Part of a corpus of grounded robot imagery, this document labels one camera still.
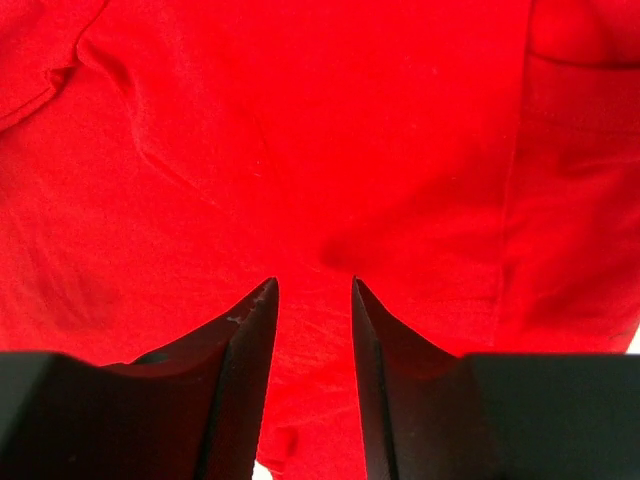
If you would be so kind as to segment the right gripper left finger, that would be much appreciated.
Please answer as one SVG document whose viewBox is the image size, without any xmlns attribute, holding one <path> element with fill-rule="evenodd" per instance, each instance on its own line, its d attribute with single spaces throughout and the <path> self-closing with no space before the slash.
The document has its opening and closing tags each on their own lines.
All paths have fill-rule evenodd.
<svg viewBox="0 0 640 480">
<path fill-rule="evenodd" d="M 5 479 L 248 479 L 278 317 L 275 279 L 131 363 L 1 356 Z"/>
</svg>

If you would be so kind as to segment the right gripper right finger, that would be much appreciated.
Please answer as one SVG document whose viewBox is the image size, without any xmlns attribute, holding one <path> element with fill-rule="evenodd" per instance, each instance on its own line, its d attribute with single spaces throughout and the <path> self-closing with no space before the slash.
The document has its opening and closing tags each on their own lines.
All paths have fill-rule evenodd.
<svg viewBox="0 0 640 480">
<path fill-rule="evenodd" d="M 370 479 L 635 479 L 639 359 L 453 356 L 352 284 Z"/>
</svg>

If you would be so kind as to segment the red t shirt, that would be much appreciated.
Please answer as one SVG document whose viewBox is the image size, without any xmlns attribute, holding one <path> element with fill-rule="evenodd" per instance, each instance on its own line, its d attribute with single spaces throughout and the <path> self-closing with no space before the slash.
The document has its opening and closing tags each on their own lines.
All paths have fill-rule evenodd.
<svg viewBox="0 0 640 480">
<path fill-rule="evenodd" d="M 350 284 L 453 354 L 639 327 L 635 1 L 5 1 L 1 347 L 131 360 L 268 277 L 258 460 L 365 475 Z"/>
</svg>

